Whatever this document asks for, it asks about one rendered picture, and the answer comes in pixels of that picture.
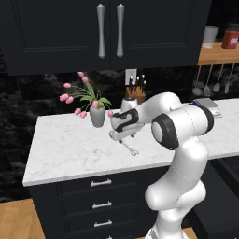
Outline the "white cup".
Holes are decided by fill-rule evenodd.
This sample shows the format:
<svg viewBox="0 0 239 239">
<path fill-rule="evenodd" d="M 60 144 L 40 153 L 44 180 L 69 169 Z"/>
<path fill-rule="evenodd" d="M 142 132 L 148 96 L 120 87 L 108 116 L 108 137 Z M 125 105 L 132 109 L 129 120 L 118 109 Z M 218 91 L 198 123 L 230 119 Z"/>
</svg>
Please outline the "white cup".
<svg viewBox="0 0 239 239">
<path fill-rule="evenodd" d="M 204 30 L 204 39 L 202 46 L 207 49 L 211 49 L 216 40 L 218 34 L 217 26 L 206 26 Z"/>
</svg>

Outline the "black oven range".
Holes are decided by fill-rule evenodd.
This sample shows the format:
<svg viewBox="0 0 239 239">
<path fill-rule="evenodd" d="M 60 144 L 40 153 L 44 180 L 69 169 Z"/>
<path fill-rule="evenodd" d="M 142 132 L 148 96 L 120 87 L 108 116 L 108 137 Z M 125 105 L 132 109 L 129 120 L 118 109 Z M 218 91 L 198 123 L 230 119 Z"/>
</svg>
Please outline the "black oven range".
<svg viewBox="0 0 239 239">
<path fill-rule="evenodd" d="M 211 160 L 201 178 L 205 199 L 189 214 L 198 239 L 239 239 L 239 157 Z"/>
</svg>

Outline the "grey vase with pink tulips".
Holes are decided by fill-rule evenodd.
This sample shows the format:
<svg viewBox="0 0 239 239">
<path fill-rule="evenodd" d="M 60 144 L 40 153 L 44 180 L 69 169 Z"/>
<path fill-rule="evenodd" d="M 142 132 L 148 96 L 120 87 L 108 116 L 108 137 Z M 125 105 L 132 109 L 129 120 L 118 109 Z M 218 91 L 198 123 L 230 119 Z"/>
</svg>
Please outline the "grey vase with pink tulips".
<svg viewBox="0 0 239 239">
<path fill-rule="evenodd" d="M 85 105 L 81 108 L 75 109 L 75 114 L 85 119 L 87 113 L 90 113 L 92 125 L 96 128 L 101 128 L 105 123 L 105 116 L 113 117 L 113 111 L 111 110 L 111 102 L 101 95 L 101 92 L 94 92 L 94 89 L 89 82 L 89 79 L 83 72 L 78 72 L 78 76 L 86 86 L 85 89 L 74 86 L 71 83 L 64 83 L 63 86 L 66 89 L 74 88 L 75 92 L 68 94 L 64 93 L 59 97 L 61 102 L 65 102 L 67 105 L 74 102 L 75 99 L 79 99 L 80 102 L 85 102 Z"/>
</svg>

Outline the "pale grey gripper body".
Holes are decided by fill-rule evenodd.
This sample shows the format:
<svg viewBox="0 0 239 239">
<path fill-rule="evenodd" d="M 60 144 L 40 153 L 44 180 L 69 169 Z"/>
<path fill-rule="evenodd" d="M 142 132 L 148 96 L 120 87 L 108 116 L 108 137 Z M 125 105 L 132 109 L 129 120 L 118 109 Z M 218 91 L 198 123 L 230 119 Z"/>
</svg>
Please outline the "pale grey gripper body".
<svg viewBox="0 0 239 239">
<path fill-rule="evenodd" d="M 125 137 L 128 137 L 128 136 L 130 136 L 132 134 L 136 134 L 136 133 L 137 133 L 137 129 L 131 129 L 131 130 L 123 131 L 120 133 L 118 133 L 115 130 L 112 130 L 108 134 L 112 140 L 119 141 L 119 140 L 124 139 Z"/>
</svg>

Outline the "dark cupboard door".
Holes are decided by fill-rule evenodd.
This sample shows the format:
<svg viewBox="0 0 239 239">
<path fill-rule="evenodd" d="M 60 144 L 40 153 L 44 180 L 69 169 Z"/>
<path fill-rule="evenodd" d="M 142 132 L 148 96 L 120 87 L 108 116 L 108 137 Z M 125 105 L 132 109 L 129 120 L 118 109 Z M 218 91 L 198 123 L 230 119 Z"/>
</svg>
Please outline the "dark cupboard door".
<svg viewBox="0 0 239 239">
<path fill-rule="evenodd" d="M 105 6 L 105 57 L 96 7 Z M 0 47 L 11 76 L 110 68 L 109 0 L 0 0 Z"/>
<path fill-rule="evenodd" d="M 212 0 L 111 0 L 113 69 L 198 63 Z M 123 56 L 117 56 L 117 5 L 123 4 Z"/>
</svg>

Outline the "wooden knife block with knives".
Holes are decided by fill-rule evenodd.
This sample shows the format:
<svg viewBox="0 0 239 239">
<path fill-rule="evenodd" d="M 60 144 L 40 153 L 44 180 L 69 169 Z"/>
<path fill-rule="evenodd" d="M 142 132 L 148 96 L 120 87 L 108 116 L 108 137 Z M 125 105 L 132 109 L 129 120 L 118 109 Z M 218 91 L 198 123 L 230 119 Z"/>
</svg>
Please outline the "wooden knife block with knives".
<svg viewBox="0 0 239 239">
<path fill-rule="evenodd" d="M 145 88 L 146 81 L 144 75 L 137 77 L 135 82 L 133 82 L 133 78 L 130 77 L 129 85 L 126 87 L 125 98 L 137 100 L 137 102 L 141 104 L 146 100 Z"/>
</svg>

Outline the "wooden wall shelf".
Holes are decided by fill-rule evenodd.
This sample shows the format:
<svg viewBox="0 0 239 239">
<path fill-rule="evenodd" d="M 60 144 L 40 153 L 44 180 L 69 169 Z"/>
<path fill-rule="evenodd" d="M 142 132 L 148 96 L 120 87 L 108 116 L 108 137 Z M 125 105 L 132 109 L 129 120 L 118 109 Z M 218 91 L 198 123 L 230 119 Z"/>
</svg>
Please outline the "wooden wall shelf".
<svg viewBox="0 0 239 239">
<path fill-rule="evenodd" d="M 239 63 L 239 43 L 235 49 L 224 49 L 221 42 L 216 42 L 208 49 L 201 47 L 198 65 Z"/>
</svg>

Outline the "white wall socket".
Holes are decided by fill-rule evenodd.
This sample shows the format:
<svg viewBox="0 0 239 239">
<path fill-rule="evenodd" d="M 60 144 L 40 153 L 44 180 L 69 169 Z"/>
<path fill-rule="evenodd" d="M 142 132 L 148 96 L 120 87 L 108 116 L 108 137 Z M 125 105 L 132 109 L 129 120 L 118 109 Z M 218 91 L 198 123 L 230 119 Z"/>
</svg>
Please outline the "white wall socket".
<svg viewBox="0 0 239 239">
<path fill-rule="evenodd" d="M 129 85 L 130 82 L 135 84 L 135 82 L 136 82 L 136 74 L 137 74 L 137 70 L 136 69 L 126 69 L 125 70 L 125 85 Z"/>
</svg>

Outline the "red box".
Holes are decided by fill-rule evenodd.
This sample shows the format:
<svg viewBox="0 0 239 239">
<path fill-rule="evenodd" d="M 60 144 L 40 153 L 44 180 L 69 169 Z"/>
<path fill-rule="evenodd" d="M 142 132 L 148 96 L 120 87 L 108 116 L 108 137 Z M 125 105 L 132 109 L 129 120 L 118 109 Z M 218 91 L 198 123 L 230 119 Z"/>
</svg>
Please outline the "red box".
<svg viewBox="0 0 239 239">
<path fill-rule="evenodd" d="M 221 47 L 224 49 L 235 49 L 239 39 L 239 32 L 234 30 L 226 30 Z"/>
</svg>

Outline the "dark drawer front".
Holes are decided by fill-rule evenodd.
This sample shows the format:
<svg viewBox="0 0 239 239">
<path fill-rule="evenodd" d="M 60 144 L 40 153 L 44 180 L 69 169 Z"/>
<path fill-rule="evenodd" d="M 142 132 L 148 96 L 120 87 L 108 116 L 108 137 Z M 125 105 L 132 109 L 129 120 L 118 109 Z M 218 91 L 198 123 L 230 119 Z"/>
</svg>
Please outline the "dark drawer front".
<svg viewBox="0 0 239 239">
<path fill-rule="evenodd" d="M 62 196 L 66 196 L 80 193 L 84 190 L 96 190 L 110 186 L 120 186 L 132 183 L 138 183 L 139 185 L 150 185 L 161 178 L 167 170 L 168 166 L 163 166 L 118 174 L 68 180 L 58 184 L 58 191 Z M 103 185 L 93 188 L 90 186 L 92 181 L 101 182 L 107 180 L 108 178 L 112 180 L 110 185 Z"/>
<path fill-rule="evenodd" d="M 70 217 L 79 213 L 134 209 L 133 218 L 139 219 L 142 202 L 144 202 L 145 187 L 132 184 L 125 187 L 84 191 L 81 194 L 70 195 L 61 199 L 63 214 Z M 111 202 L 109 207 L 92 209 L 92 205 Z"/>
<path fill-rule="evenodd" d="M 66 237 L 65 239 L 136 239 L 132 228 L 122 227 L 109 230 L 83 232 Z"/>
<path fill-rule="evenodd" d="M 134 209 L 130 207 L 129 210 L 100 211 L 69 218 L 66 221 L 66 237 L 83 232 L 109 230 L 122 227 L 132 228 L 136 236 L 144 236 L 156 219 L 157 213 L 143 208 L 140 210 L 139 219 L 134 219 L 133 214 Z M 94 228 L 95 222 L 106 222 L 109 219 L 113 224 Z"/>
</svg>

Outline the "hanging grey spoon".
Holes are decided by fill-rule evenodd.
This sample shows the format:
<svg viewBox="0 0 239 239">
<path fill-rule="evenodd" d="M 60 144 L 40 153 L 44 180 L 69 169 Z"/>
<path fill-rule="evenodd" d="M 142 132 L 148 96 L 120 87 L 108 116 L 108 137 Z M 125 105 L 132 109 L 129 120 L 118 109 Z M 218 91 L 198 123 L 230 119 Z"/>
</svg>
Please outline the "hanging grey spoon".
<svg viewBox="0 0 239 239">
<path fill-rule="evenodd" d="M 208 73 L 208 76 L 207 76 L 206 84 L 204 86 L 204 96 L 206 96 L 206 97 L 210 96 L 210 94 L 211 94 L 208 83 L 209 83 L 209 79 L 210 79 L 210 76 L 211 76 L 212 69 L 213 69 L 213 64 L 210 65 L 210 69 L 209 69 L 209 73 Z"/>
<path fill-rule="evenodd" d="M 221 74 L 222 74 L 222 71 L 223 71 L 223 67 L 224 67 L 224 64 L 223 64 L 223 65 L 221 66 L 221 68 L 220 68 L 220 71 L 219 71 L 219 74 L 218 74 L 218 81 L 217 81 L 217 83 L 214 85 L 213 92 L 218 92 L 219 89 L 220 89 L 219 81 L 220 81 L 220 77 L 221 77 Z"/>
</svg>

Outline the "small grey metal utensil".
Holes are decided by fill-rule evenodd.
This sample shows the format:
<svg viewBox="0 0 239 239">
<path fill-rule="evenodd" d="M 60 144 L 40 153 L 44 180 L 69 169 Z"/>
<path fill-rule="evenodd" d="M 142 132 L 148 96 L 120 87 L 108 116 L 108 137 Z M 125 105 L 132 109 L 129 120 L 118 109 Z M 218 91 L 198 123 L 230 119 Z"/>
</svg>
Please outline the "small grey metal utensil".
<svg viewBox="0 0 239 239">
<path fill-rule="evenodd" d="M 122 142 L 122 144 L 123 144 L 126 148 L 128 148 L 128 149 L 130 150 L 130 152 L 131 152 L 131 154 L 132 154 L 133 156 L 136 156 L 136 155 L 139 153 L 137 150 L 131 148 L 131 147 L 128 146 L 126 143 Z"/>
</svg>

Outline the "grey kitchen scale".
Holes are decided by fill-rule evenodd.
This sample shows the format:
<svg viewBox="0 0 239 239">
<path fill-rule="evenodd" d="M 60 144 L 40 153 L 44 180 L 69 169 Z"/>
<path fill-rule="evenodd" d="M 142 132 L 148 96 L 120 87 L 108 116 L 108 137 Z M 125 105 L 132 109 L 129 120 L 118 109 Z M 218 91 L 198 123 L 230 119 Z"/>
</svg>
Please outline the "grey kitchen scale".
<svg viewBox="0 0 239 239">
<path fill-rule="evenodd" d="M 221 118 L 222 114 L 219 110 L 219 106 L 218 104 L 216 104 L 214 101 L 212 101 L 210 98 L 198 98 L 198 99 L 194 99 L 191 102 L 192 105 L 196 105 L 196 106 L 204 106 L 206 108 L 208 108 L 211 113 L 213 114 L 213 116 L 217 119 L 217 118 Z"/>
</svg>

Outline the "hanging grey spatula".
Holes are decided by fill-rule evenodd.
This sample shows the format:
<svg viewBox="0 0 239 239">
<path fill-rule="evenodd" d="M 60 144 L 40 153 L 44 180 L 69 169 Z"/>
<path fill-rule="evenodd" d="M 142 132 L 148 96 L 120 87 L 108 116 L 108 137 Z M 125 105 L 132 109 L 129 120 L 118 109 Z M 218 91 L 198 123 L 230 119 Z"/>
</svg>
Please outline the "hanging grey spatula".
<svg viewBox="0 0 239 239">
<path fill-rule="evenodd" d="M 231 77 L 232 77 L 232 72 L 233 72 L 233 69 L 235 67 L 235 63 L 232 64 L 232 69 L 231 69 L 231 72 L 229 74 L 229 77 L 228 77 L 228 81 L 225 85 L 225 89 L 224 89 L 224 93 L 227 94 L 229 92 L 229 88 L 230 88 L 230 80 L 231 80 Z"/>
</svg>

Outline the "hanging grey ladle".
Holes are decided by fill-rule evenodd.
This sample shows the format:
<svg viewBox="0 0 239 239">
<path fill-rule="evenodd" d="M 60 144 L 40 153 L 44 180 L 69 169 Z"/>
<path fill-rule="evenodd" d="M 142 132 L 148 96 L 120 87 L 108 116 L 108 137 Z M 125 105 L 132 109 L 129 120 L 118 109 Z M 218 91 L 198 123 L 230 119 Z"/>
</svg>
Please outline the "hanging grey ladle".
<svg viewBox="0 0 239 239">
<path fill-rule="evenodd" d="M 197 76 L 199 76 L 200 73 L 201 73 L 201 70 L 200 70 L 200 69 L 198 70 Z M 192 89 L 192 93 L 193 93 L 194 95 L 196 95 L 196 96 L 200 96 L 200 95 L 203 93 L 202 90 L 198 87 L 198 83 L 195 83 L 195 86 L 194 86 L 194 88 Z"/>
</svg>

